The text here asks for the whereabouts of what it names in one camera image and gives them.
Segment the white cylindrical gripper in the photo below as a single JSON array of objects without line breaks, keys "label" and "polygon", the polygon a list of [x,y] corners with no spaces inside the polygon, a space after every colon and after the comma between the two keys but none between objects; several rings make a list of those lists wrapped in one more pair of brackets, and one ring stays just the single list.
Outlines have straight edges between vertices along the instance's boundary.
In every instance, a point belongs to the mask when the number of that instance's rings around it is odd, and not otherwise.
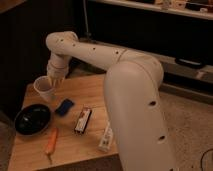
[{"label": "white cylindrical gripper", "polygon": [[47,64],[47,76],[52,87],[57,88],[69,72],[70,58],[52,54]]}]

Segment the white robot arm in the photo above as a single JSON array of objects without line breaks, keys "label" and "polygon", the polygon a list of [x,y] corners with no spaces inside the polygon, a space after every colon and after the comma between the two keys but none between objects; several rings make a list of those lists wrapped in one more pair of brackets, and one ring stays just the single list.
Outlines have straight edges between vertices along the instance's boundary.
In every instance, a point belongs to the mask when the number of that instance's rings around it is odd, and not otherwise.
[{"label": "white robot arm", "polygon": [[71,31],[46,38],[47,74],[63,78],[72,57],[106,71],[104,100],[124,171],[179,171],[169,142],[159,87],[163,67],[146,53],[81,42]]}]

